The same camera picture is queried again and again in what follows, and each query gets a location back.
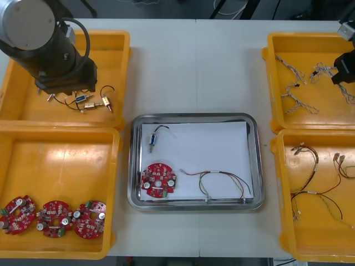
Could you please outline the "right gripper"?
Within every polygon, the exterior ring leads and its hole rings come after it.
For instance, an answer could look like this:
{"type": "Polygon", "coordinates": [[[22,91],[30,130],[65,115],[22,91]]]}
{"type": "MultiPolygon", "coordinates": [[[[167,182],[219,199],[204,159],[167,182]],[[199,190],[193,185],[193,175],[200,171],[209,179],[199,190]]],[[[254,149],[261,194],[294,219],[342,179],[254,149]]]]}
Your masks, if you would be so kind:
{"type": "Polygon", "coordinates": [[[354,50],[348,53],[344,53],[339,56],[334,61],[334,66],[338,69],[338,73],[336,73],[331,79],[333,84],[340,84],[345,82],[347,84],[354,83],[354,50]]]}

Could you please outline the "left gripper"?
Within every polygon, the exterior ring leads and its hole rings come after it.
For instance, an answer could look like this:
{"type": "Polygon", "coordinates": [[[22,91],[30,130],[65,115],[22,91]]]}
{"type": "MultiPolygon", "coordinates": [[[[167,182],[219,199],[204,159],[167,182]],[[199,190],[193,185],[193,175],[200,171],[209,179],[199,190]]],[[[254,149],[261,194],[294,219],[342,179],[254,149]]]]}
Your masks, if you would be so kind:
{"type": "Polygon", "coordinates": [[[74,91],[95,92],[97,84],[97,65],[89,59],[78,74],[69,79],[60,81],[35,81],[35,85],[41,91],[47,94],[72,94],[74,91]]]}

